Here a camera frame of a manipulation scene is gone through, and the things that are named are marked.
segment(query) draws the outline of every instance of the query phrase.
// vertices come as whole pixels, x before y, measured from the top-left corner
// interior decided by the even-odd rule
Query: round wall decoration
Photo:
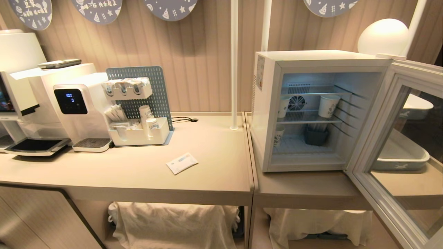
[[[9,5],[20,21],[34,30],[44,30],[51,23],[51,0],[9,0]]]
[[[151,12],[165,21],[178,21],[188,16],[197,0],[144,0]]]
[[[123,0],[71,0],[71,2],[87,20],[97,24],[109,24],[120,14]]]
[[[321,17],[338,16],[350,10],[358,0],[304,0],[308,9]]]

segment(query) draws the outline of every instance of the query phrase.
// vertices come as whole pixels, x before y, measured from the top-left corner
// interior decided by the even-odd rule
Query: coffee machine screen
[[[63,114],[88,113],[80,89],[56,89],[54,94]]]
[[[12,106],[11,99],[4,85],[3,79],[0,75],[0,113],[14,113],[14,107]]]

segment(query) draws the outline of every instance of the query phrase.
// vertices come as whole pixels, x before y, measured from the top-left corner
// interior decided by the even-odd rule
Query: fridge shelf
[[[327,154],[333,152],[333,148],[327,146],[305,144],[303,135],[284,135],[280,146],[274,146],[272,154]]]
[[[291,93],[291,94],[282,94],[281,96],[285,96],[285,97],[292,97],[292,96],[321,96],[321,95],[330,95],[330,94],[334,94],[334,95],[352,95],[352,93],[335,93],[335,92],[328,92],[328,93]]]
[[[332,124],[332,123],[342,123],[343,121],[332,117],[330,119],[320,117],[318,115],[318,110],[309,111],[288,111],[285,117],[278,118],[278,124]]]
[[[292,86],[282,87],[281,96],[320,96],[320,95],[328,95],[328,94],[336,94],[336,95],[352,95],[351,92],[339,92],[337,93],[334,90],[333,85],[317,85],[311,86],[308,84],[297,84]]]

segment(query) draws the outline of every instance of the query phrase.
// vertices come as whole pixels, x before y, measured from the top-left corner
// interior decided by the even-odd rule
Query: pegboard
[[[148,77],[152,87],[152,95],[149,98],[117,100],[116,104],[121,105],[129,119],[140,118],[138,108],[142,105],[149,105],[154,117],[167,117],[169,130],[174,129],[167,100],[163,69],[160,66],[113,67],[106,69],[106,74],[110,80]]]

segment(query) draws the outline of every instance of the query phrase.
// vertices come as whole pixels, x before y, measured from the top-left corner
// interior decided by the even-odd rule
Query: gray cabinet door
[[[0,198],[0,241],[13,249],[49,249]]]
[[[103,248],[65,196],[58,191],[0,187],[0,197],[16,216],[47,245],[42,248]]]

